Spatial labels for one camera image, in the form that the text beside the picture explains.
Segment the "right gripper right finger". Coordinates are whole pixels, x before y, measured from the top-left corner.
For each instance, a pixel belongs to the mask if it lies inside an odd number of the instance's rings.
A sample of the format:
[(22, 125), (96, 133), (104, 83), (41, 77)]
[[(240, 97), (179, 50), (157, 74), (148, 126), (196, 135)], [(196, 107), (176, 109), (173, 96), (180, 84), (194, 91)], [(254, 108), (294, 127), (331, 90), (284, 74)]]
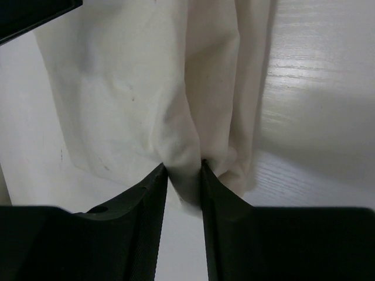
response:
[(373, 280), (374, 211), (254, 207), (200, 172), (210, 280)]

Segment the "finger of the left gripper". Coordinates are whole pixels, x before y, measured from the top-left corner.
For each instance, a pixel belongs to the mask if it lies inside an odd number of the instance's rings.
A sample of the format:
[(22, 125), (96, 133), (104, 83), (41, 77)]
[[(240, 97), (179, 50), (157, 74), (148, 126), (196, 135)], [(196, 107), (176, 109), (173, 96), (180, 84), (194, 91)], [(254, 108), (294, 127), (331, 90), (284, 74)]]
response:
[(1, 0), (1, 43), (6, 44), (82, 4), (82, 0)]

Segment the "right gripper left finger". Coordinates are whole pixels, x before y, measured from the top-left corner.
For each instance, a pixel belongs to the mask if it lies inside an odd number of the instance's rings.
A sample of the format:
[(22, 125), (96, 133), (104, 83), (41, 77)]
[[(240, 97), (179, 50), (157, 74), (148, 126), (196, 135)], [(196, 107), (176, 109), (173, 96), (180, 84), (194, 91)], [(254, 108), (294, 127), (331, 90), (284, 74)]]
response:
[(1, 208), (2, 280), (154, 280), (168, 173), (142, 181), (86, 213)]

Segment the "white t shirt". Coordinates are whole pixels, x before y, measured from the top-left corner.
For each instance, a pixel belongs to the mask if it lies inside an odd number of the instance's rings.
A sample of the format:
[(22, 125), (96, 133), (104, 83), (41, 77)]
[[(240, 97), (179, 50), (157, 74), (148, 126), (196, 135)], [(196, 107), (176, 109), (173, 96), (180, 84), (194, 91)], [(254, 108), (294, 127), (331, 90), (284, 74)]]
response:
[(75, 167), (127, 187), (163, 164), (168, 201), (200, 203), (203, 160), (236, 195), (274, 1), (84, 1), (36, 29)]

